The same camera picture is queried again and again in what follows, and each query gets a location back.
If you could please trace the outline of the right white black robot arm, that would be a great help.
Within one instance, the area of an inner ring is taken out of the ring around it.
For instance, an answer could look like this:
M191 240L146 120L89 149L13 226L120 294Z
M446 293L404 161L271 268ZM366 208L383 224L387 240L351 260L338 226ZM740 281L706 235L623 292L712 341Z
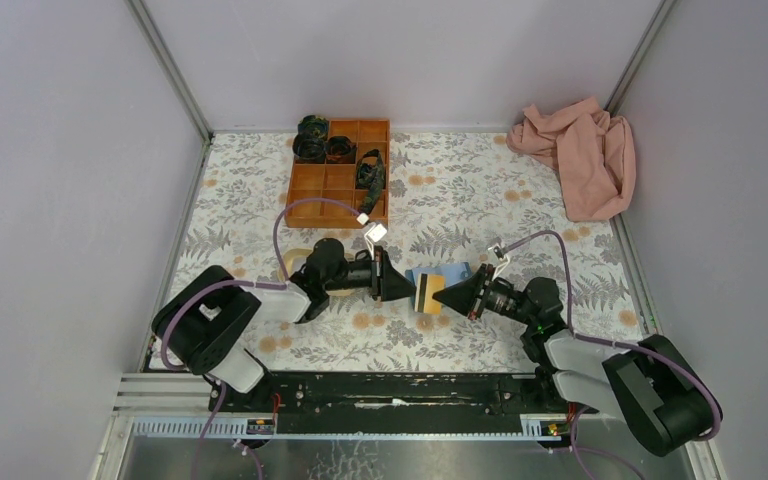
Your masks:
M535 277L518 290L484 264L433 298L470 320L492 312L525 325L521 342L543 376L533 386L543 410L557 412L568 403L593 407L623 421L660 457L721 426L718 401L669 339L653 334L624 343L574 332L553 279Z

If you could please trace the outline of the beige oval tray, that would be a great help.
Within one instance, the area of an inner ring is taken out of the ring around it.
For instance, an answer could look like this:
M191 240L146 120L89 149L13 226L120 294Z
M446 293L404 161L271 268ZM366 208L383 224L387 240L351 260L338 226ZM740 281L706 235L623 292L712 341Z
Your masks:
M312 252L311 248L294 248L287 250L282 254L282 260L289 274L299 271L307 256ZM352 289L329 290L331 296L347 297L353 294Z

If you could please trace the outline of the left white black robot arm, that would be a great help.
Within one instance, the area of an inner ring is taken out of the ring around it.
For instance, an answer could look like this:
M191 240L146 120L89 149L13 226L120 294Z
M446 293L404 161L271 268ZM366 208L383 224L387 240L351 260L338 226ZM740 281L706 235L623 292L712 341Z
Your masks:
M151 329L169 363L232 389L232 398L248 411L269 401L266 368L244 346L250 323L306 323L330 304L334 291L365 290L376 301L408 298L415 285L391 264L381 246L347 259L341 242L318 241L301 266L282 284L234 278L226 269L205 269L155 315Z

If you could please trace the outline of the blue leather card holder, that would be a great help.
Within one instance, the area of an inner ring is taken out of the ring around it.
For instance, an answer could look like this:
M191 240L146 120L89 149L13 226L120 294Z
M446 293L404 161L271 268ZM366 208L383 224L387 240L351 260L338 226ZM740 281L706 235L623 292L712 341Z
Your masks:
M434 274L443 275L446 278L446 287L450 287L470 277L472 274L472 271L468 263L460 262L460 263L443 264L436 267L414 267L412 269L408 269L405 271L405 277L416 286L416 277L420 273L434 273ZM415 294L411 298L411 305L413 307L413 310L414 310L414 298L415 298Z

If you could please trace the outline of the gold striped credit card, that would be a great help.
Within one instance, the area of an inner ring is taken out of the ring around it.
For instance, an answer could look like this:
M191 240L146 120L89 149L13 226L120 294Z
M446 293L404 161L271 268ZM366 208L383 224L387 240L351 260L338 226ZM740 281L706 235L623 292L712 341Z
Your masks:
M414 310L422 314L440 314L442 312L442 304L434 299L434 295L445 287L446 278L443 275L420 273L416 277Z

